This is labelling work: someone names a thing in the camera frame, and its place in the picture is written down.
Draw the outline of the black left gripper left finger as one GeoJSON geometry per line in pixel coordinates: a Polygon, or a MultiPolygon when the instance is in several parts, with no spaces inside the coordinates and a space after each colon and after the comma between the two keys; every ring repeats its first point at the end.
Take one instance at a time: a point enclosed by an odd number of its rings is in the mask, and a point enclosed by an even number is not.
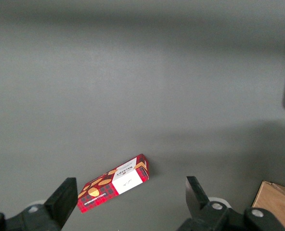
{"type": "Polygon", "coordinates": [[[11,218],[0,212],[0,231],[60,231],[77,201],[77,179],[66,178],[43,204],[30,205],[11,218]]]}

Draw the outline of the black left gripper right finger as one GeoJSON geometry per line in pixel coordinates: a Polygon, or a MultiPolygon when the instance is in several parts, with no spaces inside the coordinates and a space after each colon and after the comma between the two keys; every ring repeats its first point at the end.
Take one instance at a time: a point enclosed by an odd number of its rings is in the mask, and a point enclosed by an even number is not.
{"type": "Polygon", "coordinates": [[[285,231],[266,209],[249,207],[240,214],[219,199],[209,199],[195,176],[186,177],[185,195],[191,217],[179,231],[285,231]]]}

